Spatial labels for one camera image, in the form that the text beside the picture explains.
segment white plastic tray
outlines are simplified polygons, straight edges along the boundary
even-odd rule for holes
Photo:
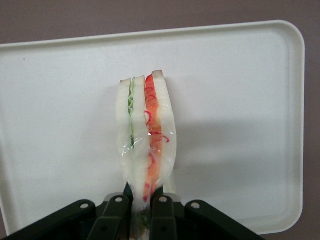
[[[303,199],[304,41],[285,21],[0,46],[0,204],[11,234],[124,183],[115,105],[122,79],[163,70],[175,115],[174,177],[258,234]]]

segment metal bolt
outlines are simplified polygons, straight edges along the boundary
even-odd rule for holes
[[[165,203],[165,202],[168,201],[168,198],[166,198],[165,196],[162,196],[162,197],[159,198],[159,201],[160,201],[161,203]]]
[[[87,207],[89,207],[89,204],[88,204],[88,203],[84,203],[84,204],[81,204],[81,205],[80,205],[80,208],[81,208],[81,209],[86,209]]]
[[[193,203],[191,203],[191,207],[192,207],[193,209],[199,209],[199,208],[200,208],[200,204],[197,203],[197,202],[193,202]]]
[[[115,199],[115,201],[117,202],[117,203],[121,203],[122,202],[122,200],[123,200],[123,198],[122,197],[117,197],[116,199]]]

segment plastic-wrapped sandwich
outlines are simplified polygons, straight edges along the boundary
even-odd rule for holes
[[[133,193],[133,210],[143,211],[171,174],[177,152],[174,114],[163,72],[120,81],[116,102],[118,155]]]

